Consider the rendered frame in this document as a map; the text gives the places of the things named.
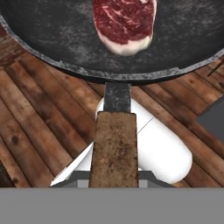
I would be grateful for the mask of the white rounded cylinder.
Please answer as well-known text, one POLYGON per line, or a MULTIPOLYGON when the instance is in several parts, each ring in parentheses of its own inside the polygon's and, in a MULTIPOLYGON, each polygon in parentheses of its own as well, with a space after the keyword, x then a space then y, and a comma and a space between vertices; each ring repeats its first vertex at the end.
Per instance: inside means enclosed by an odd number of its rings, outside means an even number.
MULTIPOLYGON (((156 179, 173 185, 182 180, 193 164, 193 154, 182 140, 135 100, 138 171, 151 171, 156 179)), ((90 172, 94 144, 91 143, 51 183, 68 179, 74 171, 90 172)))

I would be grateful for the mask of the raw red steak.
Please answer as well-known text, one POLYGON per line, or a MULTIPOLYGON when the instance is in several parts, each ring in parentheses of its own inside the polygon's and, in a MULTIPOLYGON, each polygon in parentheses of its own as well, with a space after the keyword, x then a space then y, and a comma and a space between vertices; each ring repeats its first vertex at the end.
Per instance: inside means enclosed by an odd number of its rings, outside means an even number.
POLYGON ((120 56, 145 50, 153 39, 157 0, 93 0, 94 27, 100 41, 120 56))

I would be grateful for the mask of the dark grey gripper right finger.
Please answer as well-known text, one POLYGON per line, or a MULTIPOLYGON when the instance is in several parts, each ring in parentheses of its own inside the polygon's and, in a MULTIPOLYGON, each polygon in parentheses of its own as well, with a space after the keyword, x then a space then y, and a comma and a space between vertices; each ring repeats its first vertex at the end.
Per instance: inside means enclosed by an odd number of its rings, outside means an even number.
POLYGON ((173 185, 156 179, 151 171, 139 171, 138 177, 140 188, 173 188, 173 185))

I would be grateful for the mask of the dark grey flat block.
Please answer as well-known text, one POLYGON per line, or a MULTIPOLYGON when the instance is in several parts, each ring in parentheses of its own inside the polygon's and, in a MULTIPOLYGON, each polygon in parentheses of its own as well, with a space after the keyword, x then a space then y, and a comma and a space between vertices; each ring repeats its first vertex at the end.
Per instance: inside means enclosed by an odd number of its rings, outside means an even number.
POLYGON ((224 95, 206 108, 197 122, 224 143, 224 95))

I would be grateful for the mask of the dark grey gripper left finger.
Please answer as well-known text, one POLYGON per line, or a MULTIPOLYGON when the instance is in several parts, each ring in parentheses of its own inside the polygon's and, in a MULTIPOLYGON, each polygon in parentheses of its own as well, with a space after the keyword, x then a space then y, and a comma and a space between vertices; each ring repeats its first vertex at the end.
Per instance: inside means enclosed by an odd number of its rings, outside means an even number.
POLYGON ((88 188, 89 176, 89 171, 74 171, 68 179, 52 184, 52 187, 88 188))

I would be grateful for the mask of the black pan with wooden handle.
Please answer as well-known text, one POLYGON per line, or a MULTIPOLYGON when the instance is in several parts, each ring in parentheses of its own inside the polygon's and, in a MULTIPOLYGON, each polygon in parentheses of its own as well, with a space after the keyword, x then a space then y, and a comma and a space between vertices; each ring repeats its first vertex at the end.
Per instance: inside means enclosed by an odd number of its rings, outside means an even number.
POLYGON ((0 0, 0 24, 29 53, 92 82, 155 87, 224 55, 224 0, 158 0, 149 49, 122 57, 100 43, 93 0, 0 0))

